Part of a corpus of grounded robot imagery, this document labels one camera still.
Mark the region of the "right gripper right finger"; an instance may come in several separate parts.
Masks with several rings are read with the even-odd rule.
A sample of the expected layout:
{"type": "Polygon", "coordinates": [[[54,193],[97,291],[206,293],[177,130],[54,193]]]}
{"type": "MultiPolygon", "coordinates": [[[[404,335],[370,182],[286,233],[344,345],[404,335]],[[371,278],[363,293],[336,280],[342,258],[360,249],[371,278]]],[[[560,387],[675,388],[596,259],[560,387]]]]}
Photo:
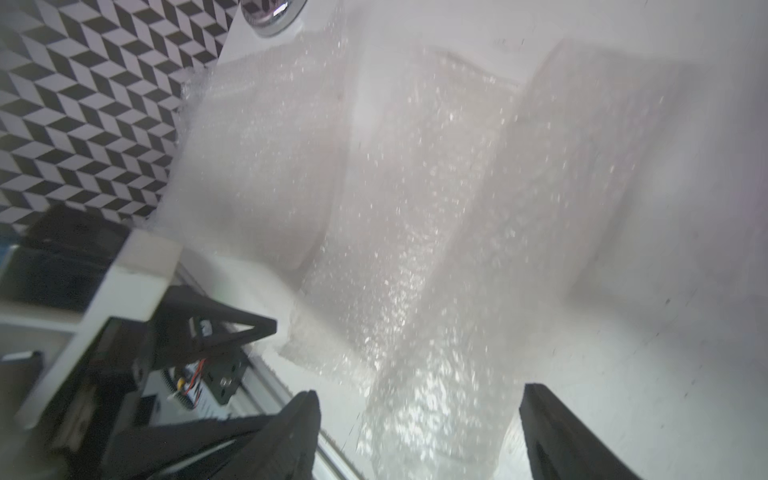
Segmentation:
{"type": "Polygon", "coordinates": [[[534,479],[638,477],[546,385],[525,385],[519,415],[534,479]]]}

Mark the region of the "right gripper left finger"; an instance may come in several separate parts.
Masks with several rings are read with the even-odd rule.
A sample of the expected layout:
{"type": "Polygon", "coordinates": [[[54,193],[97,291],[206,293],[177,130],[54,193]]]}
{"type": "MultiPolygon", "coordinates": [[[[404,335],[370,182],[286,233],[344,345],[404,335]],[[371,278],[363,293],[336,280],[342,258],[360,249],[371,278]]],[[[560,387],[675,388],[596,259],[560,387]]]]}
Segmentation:
{"type": "Polygon", "coordinates": [[[208,435],[214,443],[234,439],[229,453],[208,479],[311,479],[321,423],[315,391],[302,391],[279,413],[215,420],[208,435]]]}

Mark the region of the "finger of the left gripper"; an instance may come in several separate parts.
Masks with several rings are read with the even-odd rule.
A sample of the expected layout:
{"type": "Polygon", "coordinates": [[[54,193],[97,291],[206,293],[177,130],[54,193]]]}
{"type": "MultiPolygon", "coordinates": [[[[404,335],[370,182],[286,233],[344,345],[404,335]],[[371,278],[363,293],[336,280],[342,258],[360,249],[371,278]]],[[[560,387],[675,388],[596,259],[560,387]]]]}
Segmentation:
{"type": "Polygon", "coordinates": [[[277,333],[276,320],[217,302],[188,286],[166,290],[152,323],[155,369],[228,354],[277,333]]]}
{"type": "Polygon", "coordinates": [[[272,415],[227,420],[209,418],[128,428],[110,440],[101,463],[101,477],[147,477],[223,443],[254,434],[273,418],[272,415]]]}

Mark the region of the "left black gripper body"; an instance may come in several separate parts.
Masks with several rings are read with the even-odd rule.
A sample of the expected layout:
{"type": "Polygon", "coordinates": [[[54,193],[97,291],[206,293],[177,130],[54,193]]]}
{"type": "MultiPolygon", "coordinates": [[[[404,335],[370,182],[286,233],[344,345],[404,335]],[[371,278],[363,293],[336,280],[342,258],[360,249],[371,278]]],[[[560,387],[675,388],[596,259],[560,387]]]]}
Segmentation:
{"type": "Polygon", "coordinates": [[[125,479],[125,457],[110,458],[110,449],[136,419],[154,347],[150,324],[109,319],[37,425],[1,430],[1,477],[125,479]]]}

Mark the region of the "clear bubble wrap roll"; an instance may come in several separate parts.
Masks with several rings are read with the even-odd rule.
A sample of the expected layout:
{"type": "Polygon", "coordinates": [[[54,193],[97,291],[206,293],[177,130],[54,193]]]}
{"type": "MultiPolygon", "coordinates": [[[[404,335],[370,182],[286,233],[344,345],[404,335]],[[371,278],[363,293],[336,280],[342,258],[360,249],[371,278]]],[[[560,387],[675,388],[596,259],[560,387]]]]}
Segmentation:
{"type": "Polygon", "coordinates": [[[282,355],[364,398],[377,479],[488,479],[513,357],[592,257],[691,63],[566,39],[520,89],[414,53],[352,157],[282,355]]]}

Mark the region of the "clear bubble wrap sheet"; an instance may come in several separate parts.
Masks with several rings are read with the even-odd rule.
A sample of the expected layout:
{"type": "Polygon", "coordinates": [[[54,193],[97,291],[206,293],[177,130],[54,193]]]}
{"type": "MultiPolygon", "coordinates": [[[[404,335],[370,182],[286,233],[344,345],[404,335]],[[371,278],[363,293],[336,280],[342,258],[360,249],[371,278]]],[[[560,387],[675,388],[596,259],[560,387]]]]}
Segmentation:
{"type": "Polygon", "coordinates": [[[184,246],[301,266],[326,229],[345,157],[346,12],[199,74],[149,227],[184,246]]]}

